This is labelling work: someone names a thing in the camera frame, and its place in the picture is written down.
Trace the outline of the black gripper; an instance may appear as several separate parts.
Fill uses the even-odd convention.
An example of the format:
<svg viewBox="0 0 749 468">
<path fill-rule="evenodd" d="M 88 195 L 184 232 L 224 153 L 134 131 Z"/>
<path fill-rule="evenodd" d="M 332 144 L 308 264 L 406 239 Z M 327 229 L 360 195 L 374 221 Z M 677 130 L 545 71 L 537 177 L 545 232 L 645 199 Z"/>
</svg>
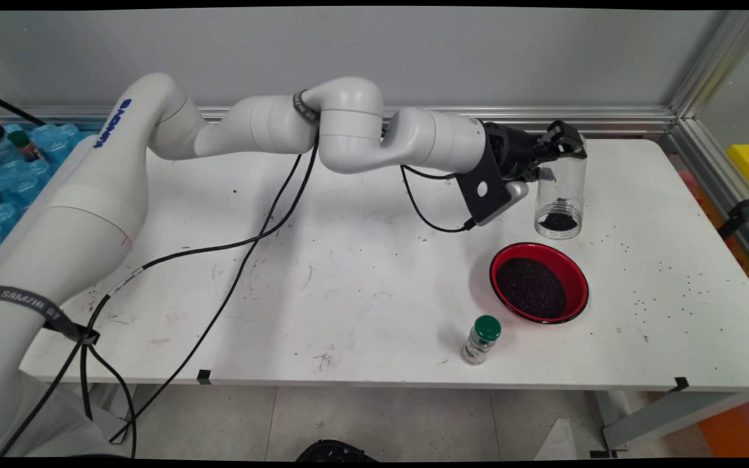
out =
<svg viewBox="0 0 749 468">
<path fill-rule="evenodd" d="M 559 158 L 586 159 L 586 139 L 562 120 L 552 122 L 542 136 L 493 122 L 482 122 L 497 169 L 505 183 L 556 183 L 552 164 Z"/>
</svg>

